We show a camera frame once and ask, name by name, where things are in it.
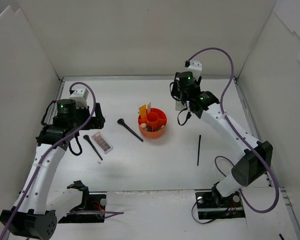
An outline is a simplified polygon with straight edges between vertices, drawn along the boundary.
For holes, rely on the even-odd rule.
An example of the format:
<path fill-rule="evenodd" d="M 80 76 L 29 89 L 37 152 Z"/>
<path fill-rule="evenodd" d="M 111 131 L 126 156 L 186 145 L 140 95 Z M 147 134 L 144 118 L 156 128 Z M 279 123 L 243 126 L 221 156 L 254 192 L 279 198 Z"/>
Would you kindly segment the orange sunscreen tube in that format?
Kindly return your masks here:
<path fill-rule="evenodd" d="M 139 107 L 139 116 L 142 120 L 145 120 L 147 118 L 147 106 L 146 105 L 142 105 L 141 107 Z"/>

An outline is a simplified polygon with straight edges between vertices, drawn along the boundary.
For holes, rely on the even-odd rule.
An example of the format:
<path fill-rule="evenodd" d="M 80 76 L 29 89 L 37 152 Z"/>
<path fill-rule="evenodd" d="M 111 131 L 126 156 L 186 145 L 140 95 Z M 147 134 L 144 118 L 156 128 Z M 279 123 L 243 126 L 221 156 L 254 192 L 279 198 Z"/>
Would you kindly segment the dark green round compact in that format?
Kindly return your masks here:
<path fill-rule="evenodd" d="M 149 126 L 146 127 L 146 130 L 147 130 L 148 132 L 152 132 L 152 128 L 149 127 Z"/>

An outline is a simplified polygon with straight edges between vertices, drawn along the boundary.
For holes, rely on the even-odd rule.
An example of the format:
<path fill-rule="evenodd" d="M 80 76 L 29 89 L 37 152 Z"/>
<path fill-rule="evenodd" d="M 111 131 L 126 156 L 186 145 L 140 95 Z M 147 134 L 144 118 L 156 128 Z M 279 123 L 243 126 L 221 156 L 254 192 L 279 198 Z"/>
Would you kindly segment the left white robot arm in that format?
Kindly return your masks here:
<path fill-rule="evenodd" d="M 70 141 L 77 140 L 81 130 L 102 129 L 106 120 L 98 102 L 93 103 L 92 109 L 87 106 L 86 100 L 74 98 L 60 99 L 55 103 L 57 113 L 52 123 L 43 122 L 43 128 L 36 137 L 36 154 L 26 183 L 13 207 L 0 214 L 0 222 L 4 225 L 0 239 L 10 232 L 15 236 L 49 240 L 58 221 L 71 209 L 84 210 L 90 204 L 88 187 L 80 180 L 61 194 L 67 200 L 60 207 L 53 205 L 52 209 L 48 209 L 47 199 Z"/>

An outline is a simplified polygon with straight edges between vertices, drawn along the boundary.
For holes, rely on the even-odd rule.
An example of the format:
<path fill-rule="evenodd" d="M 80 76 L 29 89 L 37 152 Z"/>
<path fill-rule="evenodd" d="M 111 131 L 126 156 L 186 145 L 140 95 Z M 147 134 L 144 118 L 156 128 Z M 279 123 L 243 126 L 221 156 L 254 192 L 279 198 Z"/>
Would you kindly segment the beige concealer tube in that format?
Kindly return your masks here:
<path fill-rule="evenodd" d="M 152 104 L 151 104 L 151 102 L 147 105 L 147 112 L 149 113 L 149 112 L 151 112 L 151 110 L 152 110 Z"/>

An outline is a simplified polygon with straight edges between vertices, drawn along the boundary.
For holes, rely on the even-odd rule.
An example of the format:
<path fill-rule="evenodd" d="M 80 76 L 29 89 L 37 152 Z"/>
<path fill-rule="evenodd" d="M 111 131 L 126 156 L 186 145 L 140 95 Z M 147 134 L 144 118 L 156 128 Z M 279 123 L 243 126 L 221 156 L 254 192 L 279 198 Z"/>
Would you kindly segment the beige makeup sponge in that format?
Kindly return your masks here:
<path fill-rule="evenodd" d="M 141 123 L 141 124 L 140 124 L 140 127 L 141 127 L 142 129 L 145 129 L 145 128 L 147 127 L 147 124 L 146 124 L 146 123 Z"/>

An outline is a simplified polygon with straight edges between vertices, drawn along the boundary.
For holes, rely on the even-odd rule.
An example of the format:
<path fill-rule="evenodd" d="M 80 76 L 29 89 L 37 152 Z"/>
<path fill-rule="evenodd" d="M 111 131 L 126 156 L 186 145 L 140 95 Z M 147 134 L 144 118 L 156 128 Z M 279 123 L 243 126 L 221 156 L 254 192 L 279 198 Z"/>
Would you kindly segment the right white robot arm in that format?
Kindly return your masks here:
<path fill-rule="evenodd" d="M 211 200 L 215 205 L 223 206 L 230 195 L 267 172 L 273 146 L 268 141 L 259 141 L 223 113 L 219 99 L 210 91 L 202 91 L 192 72 L 176 72 L 171 95 L 226 140 L 238 158 L 231 172 L 212 187 Z"/>

